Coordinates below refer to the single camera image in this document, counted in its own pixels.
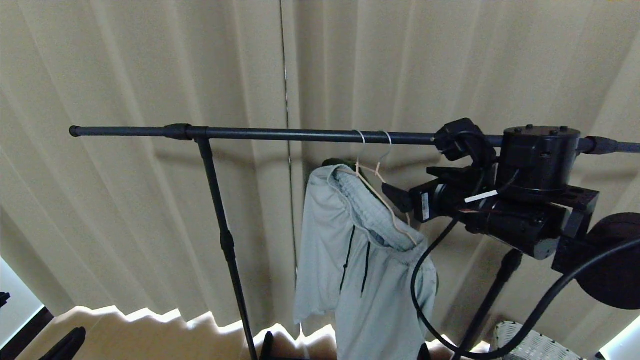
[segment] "curtain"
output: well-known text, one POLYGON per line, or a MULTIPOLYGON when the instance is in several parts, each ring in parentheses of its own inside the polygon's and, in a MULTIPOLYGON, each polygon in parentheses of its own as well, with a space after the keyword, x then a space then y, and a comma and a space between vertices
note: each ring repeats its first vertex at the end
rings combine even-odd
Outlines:
MULTIPOLYGON (((433 133, 470 117, 640 140, 635 1, 55 2, 0 4, 3 258, 54 313, 116 305, 239 316, 202 160, 189 142, 71 138, 70 125, 433 133)), ((359 144, 213 140, 252 328, 291 323, 308 173, 359 144)), ((367 145, 376 163, 387 145, 367 145)), ((571 184, 601 191, 593 223, 640 211, 637 155, 582 155, 571 184)), ((465 161, 453 164, 463 166, 465 161)), ((450 163, 394 145, 389 183, 450 163)), ((422 230, 434 238, 445 220, 422 230)), ((508 247, 457 227, 434 253, 434 324, 459 340, 508 247)), ((492 309, 524 321, 559 277, 524 259, 492 309)), ((637 312, 577 284, 536 326, 583 356, 637 312)), ((325 325, 306 323, 305 333, 325 325)))

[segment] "barcode sticker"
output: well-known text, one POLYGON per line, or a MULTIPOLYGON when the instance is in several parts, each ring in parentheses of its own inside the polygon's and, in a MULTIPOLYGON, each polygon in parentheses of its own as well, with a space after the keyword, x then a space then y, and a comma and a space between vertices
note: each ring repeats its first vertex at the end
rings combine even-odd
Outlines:
POLYGON ((429 193, 422 194, 422 221, 429 218, 429 193))

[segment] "clothing rack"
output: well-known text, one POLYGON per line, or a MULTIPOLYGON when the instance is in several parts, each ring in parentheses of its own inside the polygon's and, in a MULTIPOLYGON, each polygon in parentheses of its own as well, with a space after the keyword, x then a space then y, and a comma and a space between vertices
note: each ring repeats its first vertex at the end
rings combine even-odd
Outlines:
MULTIPOLYGON (((249 353, 252 360, 285 360, 281 357, 271 356, 273 335, 268 332, 263 346, 262 354, 258 358, 253 342, 251 326, 247 314, 246 303, 242 283, 236 263, 234 251, 234 239, 227 225, 227 216, 220 194, 220 184, 216 175, 216 167, 213 160, 213 152, 209 139, 236 139, 236 140, 282 140, 305 142, 340 142, 340 143, 389 143, 404 145, 434 145, 435 134, 430 133, 395 133, 383 131, 330 131, 330 130, 302 130, 302 129, 259 129, 237 127, 206 127, 191 126, 189 124, 172 124, 164 127, 81 127, 71 126, 69 133, 74 137, 79 136, 153 136, 166 137, 175 140, 194 140, 200 149, 200 155, 204 163, 209 189, 213 199, 216 218, 220 227, 220 246, 225 254, 229 267, 240 318, 242 319, 244 335, 246 337, 249 353)), ((486 135, 489 143, 494 147, 500 147, 502 136, 486 135)), ((595 152, 598 140, 602 138, 581 138, 578 143, 579 152, 595 152)), ((609 147, 609 152, 633 152, 640 153, 640 143, 614 142, 615 147, 609 147)))

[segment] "black baseboard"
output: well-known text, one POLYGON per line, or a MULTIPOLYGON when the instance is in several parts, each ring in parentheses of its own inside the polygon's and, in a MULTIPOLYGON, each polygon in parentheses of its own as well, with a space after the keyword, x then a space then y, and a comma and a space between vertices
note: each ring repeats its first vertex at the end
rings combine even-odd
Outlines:
POLYGON ((15 360, 53 318, 49 310, 43 307, 42 310, 0 350, 0 359, 15 360))

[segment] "black round disc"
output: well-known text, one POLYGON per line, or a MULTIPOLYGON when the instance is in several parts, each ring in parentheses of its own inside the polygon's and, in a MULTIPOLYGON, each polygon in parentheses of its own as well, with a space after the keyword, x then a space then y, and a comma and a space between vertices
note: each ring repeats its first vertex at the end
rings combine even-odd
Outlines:
MULTIPOLYGON (((596 250, 640 238, 640 214, 620 213, 605 217, 586 237, 596 250)), ((640 309, 640 247, 623 251, 588 268, 577 278, 594 299, 619 309, 640 309)))

